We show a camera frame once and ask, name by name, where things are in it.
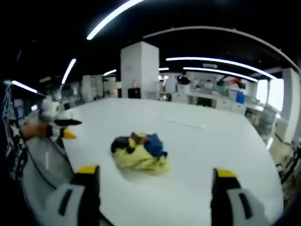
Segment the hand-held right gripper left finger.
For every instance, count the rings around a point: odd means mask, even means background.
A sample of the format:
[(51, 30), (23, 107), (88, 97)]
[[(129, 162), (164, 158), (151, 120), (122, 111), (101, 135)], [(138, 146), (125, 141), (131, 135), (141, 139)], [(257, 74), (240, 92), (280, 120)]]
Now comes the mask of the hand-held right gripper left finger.
[(46, 199), (47, 226), (100, 225), (100, 167), (83, 166)]

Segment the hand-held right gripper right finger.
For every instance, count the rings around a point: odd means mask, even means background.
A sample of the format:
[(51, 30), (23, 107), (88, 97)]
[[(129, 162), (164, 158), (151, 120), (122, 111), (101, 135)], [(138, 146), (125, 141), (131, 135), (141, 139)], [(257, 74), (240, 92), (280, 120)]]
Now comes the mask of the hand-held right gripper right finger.
[(265, 198), (257, 181), (230, 169), (212, 170), (212, 226), (271, 226), (277, 222), (277, 201)]

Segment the person's left hand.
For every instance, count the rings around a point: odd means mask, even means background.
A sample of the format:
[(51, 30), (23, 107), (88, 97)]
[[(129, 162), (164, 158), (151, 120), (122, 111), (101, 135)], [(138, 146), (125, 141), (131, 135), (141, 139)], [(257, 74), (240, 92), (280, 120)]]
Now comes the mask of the person's left hand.
[(35, 137), (45, 138), (47, 137), (48, 123), (44, 121), (38, 121), (22, 125), (20, 131), (23, 134), (25, 140), (30, 140)]

